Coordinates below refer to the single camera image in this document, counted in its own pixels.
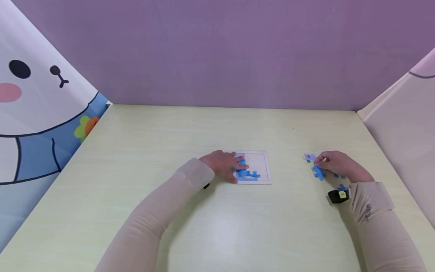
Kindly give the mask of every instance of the sleeve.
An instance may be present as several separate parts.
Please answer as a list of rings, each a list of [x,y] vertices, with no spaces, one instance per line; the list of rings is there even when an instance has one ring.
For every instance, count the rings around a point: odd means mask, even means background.
[[[132,211],[96,271],[153,272],[163,232],[190,197],[213,178],[213,170],[198,159],[181,166]]]
[[[427,271],[382,182],[351,184],[351,198],[369,272]]]

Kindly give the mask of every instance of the hand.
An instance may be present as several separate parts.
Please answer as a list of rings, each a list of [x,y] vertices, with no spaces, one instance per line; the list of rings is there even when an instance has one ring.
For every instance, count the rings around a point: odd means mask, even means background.
[[[248,165],[240,165],[239,161],[244,159],[244,156],[234,157],[236,152],[222,152],[222,150],[214,151],[208,155],[201,157],[199,160],[207,164],[216,175],[219,175],[232,183],[237,183],[236,177],[233,175],[233,168],[236,170],[247,169]]]
[[[375,181],[364,167],[340,151],[322,152],[316,158],[315,164],[333,173],[347,176],[352,183]]]

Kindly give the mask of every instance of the purple wall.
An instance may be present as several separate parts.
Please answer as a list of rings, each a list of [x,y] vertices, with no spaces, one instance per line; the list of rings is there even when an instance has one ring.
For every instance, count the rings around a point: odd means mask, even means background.
[[[435,1],[13,0],[114,103],[361,109],[435,47]]]

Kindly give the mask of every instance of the tabletop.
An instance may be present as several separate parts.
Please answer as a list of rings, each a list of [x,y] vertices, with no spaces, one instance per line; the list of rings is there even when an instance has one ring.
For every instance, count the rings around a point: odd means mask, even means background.
[[[365,271],[343,180],[304,153],[340,150],[384,182],[429,271],[435,231],[352,111],[111,105],[0,255],[0,271],[93,271],[133,208],[184,162],[267,151],[272,185],[218,178],[164,233],[157,271]]]

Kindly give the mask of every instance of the puzzle board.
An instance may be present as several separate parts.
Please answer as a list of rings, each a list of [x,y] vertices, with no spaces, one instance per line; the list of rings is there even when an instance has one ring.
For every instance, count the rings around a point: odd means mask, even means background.
[[[237,184],[271,185],[272,179],[266,151],[238,151],[236,156],[245,156],[245,171],[235,171]]]

